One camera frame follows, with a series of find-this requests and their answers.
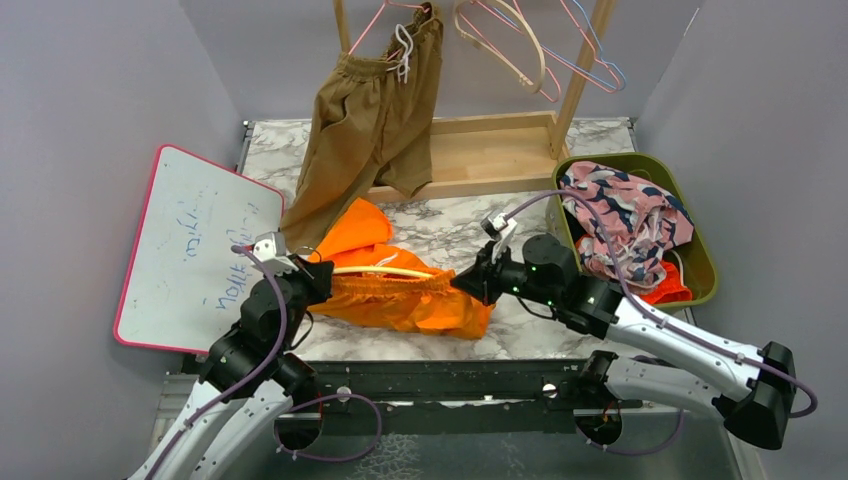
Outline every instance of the khaki shorts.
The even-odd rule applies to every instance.
[[[385,60],[402,49],[393,35],[379,59],[342,53],[318,91],[295,200],[280,224],[289,250],[317,246],[375,184],[411,197],[432,181],[430,125],[444,31],[439,8],[415,10],[406,29],[414,41],[406,83],[388,71],[398,65],[397,57]]]

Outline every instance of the pink patterned fabric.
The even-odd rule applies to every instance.
[[[600,214],[633,293],[653,292],[665,280],[660,264],[665,251],[692,240],[695,227],[683,203],[647,180],[582,161],[571,164],[560,185]],[[583,267],[595,276],[614,279],[609,249],[592,214],[572,198],[565,197],[562,204],[589,234],[577,245]]]

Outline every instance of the gray wall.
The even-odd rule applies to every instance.
[[[845,478],[848,3],[706,0],[636,124],[674,170],[721,277],[702,325],[795,352],[821,408],[762,454]],[[806,404],[799,393],[797,407]]]
[[[656,86],[689,20],[702,0],[622,0],[613,14],[606,58],[628,76],[626,90],[609,95],[590,86],[578,109],[581,116],[636,116]],[[248,119],[308,118],[318,87],[339,53],[330,0],[180,0],[239,113]],[[459,40],[449,7],[445,12],[444,67],[436,114],[482,115],[558,109],[541,95],[529,95],[491,57]],[[582,2],[591,12],[594,1]],[[346,0],[352,40],[376,13],[378,0]],[[582,38],[557,0],[521,2],[540,41],[566,58],[577,58]],[[518,34],[487,22],[482,9],[466,6],[498,48],[526,58],[530,51]],[[396,23],[406,23],[405,8],[386,9],[357,53],[378,55]],[[529,62],[521,66],[529,67]],[[557,64],[563,89],[570,71]],[[551,91],[555,91],[552,82]]]
[[[0,478],[123,478],[178,360],[111,332],[153,154],[240,118],[176,0],[0,10]]]

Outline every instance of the wooden rack base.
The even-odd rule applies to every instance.
[[[394,203],[551,188],[551,172],[569,157],[551,158],[555,112],[436,118],[430,132],[433,182],[413,198],[373,187],[366,199]]]

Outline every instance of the screw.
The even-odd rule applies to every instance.
[[[341,387],[336,389],[336,393],[338,393],[339,395],[350,395],[352,392],[349,388],[342,385]],[[345,403],[348,400],[350,400],[350,397],[342,397],[342,398],[339,399],[339,401],[342,402],[342,403]]]
[[[542,387],[542,395],[544,395],[548,398],[556,398],[556,394],[557,394],[556,385],[554,385],[552,383],[547,383],[547,384],[545,384],[544,387]]]

